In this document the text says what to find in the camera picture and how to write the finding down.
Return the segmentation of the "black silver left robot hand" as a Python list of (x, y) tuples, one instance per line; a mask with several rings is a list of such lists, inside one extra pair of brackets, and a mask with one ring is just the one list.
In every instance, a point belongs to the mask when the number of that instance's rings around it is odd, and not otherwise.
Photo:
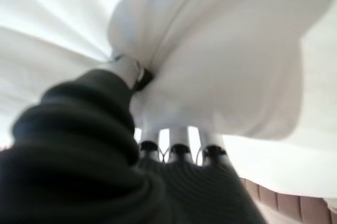
[(13, 125), (1, 152), (1, 223), (264, 223), (222, 147), (169, 163), (137, 144), (130, 101), (151, 81), (119, 56), (50, 88)]

